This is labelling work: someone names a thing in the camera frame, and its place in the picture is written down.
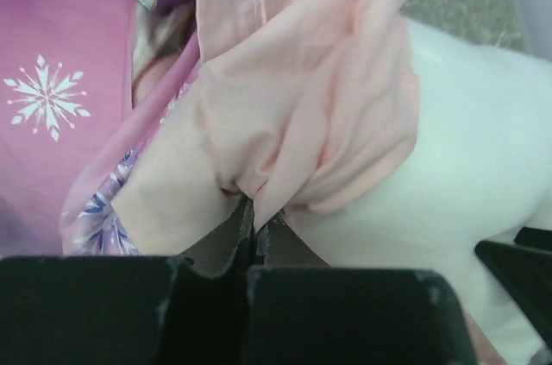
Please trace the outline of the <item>pink pillowcase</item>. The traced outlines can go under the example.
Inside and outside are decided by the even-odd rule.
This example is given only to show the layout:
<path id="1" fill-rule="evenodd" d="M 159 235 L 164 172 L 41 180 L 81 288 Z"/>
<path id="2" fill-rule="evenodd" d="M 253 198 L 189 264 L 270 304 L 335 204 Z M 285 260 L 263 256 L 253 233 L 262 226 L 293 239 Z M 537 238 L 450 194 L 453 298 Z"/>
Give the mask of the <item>pink pillowcase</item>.
<path id="1" fill-rule="evenodd" d="M 196 0 L 195 34 L 66 194 L 65 255 L 175 255 L 239 195 L 330 214 L 417 140 L 406 0 Z"/>

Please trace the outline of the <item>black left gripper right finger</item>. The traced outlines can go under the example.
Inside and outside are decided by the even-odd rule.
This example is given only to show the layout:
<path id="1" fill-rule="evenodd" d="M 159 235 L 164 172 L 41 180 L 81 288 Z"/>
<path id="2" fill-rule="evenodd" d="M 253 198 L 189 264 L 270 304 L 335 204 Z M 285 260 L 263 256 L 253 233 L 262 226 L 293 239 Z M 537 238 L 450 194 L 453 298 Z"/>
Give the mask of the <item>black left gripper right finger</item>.
<path id="1" fill-rule="evenodd" d="M 279 218 L 256 244 L 246 363 L 475 363 L 459 301 L 441 275 L 331 267 Z"/>

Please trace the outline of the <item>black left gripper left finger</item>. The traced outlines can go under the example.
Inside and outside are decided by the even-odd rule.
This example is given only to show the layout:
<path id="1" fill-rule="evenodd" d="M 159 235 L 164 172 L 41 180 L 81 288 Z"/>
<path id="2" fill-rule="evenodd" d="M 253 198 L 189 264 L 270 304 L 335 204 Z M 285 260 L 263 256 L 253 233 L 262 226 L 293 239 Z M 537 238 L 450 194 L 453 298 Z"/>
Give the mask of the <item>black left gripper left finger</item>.
<path id="1" fill-rule="evenodd" d="M 252 204 L 173 256 L 1 262 L 4 364 L 234 364 Z"/>

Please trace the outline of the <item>white pillow insert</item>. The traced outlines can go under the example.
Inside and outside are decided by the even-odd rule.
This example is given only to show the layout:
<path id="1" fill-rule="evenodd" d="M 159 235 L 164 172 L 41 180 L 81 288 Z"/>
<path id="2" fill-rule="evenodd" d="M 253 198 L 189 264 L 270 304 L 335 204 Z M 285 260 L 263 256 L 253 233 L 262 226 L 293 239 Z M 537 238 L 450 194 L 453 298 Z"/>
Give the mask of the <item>white pillow insert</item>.
<path id="1" fill-rule="evenodd" d="M 437 271 L 504 360 L 526 364 L 543 340 L 474 247 L 551 226 L 551 64 L 409 28 L 421 82 L 414 151 L 350 206 L 296 213 L 294 229 L 333 266 Z"/>

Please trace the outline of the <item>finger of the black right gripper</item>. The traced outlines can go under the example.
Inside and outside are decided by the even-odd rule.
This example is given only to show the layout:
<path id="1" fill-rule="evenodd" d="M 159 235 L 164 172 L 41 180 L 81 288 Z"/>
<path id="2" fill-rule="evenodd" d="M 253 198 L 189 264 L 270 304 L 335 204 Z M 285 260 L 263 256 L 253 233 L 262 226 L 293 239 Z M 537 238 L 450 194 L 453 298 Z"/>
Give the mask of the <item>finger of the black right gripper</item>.
<path id="1" fill-rule="evenodd" d="M 523 227 L 510 242 L 478 242 L 477 257 L 543 339 L 551 338 L 551 232 Z"/>

